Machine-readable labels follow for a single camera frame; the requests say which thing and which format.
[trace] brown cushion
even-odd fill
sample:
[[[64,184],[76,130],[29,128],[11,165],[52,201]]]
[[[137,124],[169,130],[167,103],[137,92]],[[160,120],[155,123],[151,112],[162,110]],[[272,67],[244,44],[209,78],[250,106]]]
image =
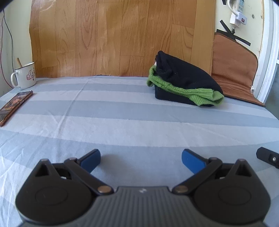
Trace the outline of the brown cushion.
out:
[[[215,33],[211,76],[225,96],[264,106],[251,94],[257,68],[257,57],[251,51],[223,34]]]

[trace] striped bedsheet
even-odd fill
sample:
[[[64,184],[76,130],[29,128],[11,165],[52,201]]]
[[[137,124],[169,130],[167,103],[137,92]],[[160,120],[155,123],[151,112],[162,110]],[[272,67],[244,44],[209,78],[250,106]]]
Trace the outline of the striped bedsheet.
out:
[[[229,98],[218,107],[157,100],[141,77],[43,78],[28,90],[33,97],[0,128],[0,226],[20,223],[15,196],[41,158],[62,162],[94,148],[102,160],[92,174],[114,188],[172,188],[192,175],[181,162],[185,148],[223,162],[244,158],[272,199],[265,222],[279,225],[279,170],[256,158],[261,146],[279,152],[279,121],[265,108]]]

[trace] red cable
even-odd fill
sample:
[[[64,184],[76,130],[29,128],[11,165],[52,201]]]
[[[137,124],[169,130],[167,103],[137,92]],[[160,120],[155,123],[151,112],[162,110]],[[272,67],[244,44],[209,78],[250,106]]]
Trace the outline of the red cable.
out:
[[[2,67],[2,49],[3,49],[3,32],[4,32],[4,28],[3,28],[3,21],[4,21],[4,16],[2,18],[2,38],[1,38],[1,52],[0,52],[0,64],[1,64],[1,70],[2,70],[2,74],[3,74],[3,78],[6,81],[6,78],[4,77],[4,72],[3,72],[3,67]]]

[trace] wall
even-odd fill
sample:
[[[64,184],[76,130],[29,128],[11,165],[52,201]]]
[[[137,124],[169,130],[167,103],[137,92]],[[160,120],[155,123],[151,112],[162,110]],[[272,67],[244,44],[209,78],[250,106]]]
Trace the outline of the wall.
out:
[[[223,26],[220,24],[220,20],[232,30],[232,25],[230,24],[231,11],[227,5],[223,5],[222,0],[216,1],[216,21],[215,28],[225,31]],[[235,30],[235,35],[243,38],[251,43],[248,46],[240,41],[240,44],[251,50],[257,58],[259,58],[261,50],[261,42],[263,36],[263,1],[262,0],[245,0],[243,14],[247,17],[247,25],[240,25],[239,28]]]
[[[3,12],[0,13],[0,22],[2,22],[3,19]],[[6,26],[4,25],[5,23],[3,22],[3,34],[5,34],[7,31]],[[2,27],[0,26],[0,36],[2,36]],[[3,66],[3,73],[5,75],[6,80],[9,80],[9,67],[7,67],[7,65],[9,64],[7,62],[7,56],[6,56],[6,36],[3,37],[3,48],[2,48],[2,43],[0,41],[0,49],[2,48],[2,66]],[[7,83],[5,82],[4,78],[3,78],[3,73],[2,70],[0,70],[0,96],[4,95],[5,93],[7,93],[8,91],[11,90],[11,88],[7,85]]]
[[[11,34],[13,36],[14,44],[14,68],[18,68],[16,58],[19,58],[22,65],[32,62],[32,49],[29,35],[29,23],[31,13],[32,0],[13,0],[5,8],[5,17]],[[13,72],[12,56],[11,56],[11,38],[3,23],[3,50],[2,50],[2,66],[6,80],[10,83],[10,77]],[[0,71],[0,96],[8,92],[11,88],[3,79]]]

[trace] green cloth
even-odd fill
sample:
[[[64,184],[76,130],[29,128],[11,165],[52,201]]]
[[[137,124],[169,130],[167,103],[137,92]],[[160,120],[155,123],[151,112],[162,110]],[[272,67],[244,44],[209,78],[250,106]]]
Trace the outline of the green cloth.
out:
[[[173,86],[171,83],[164,81],[161,77],[156,75],[156,66],[152,66],[149,70],[147,86],[152,87],[154,84],[161,89],[173,94],[187,97],[193,101],[197,106],[210,104],[218,106],[224,100],[224,96],[219,91],[214,91],[208,88],[197,89],[183,89]]]

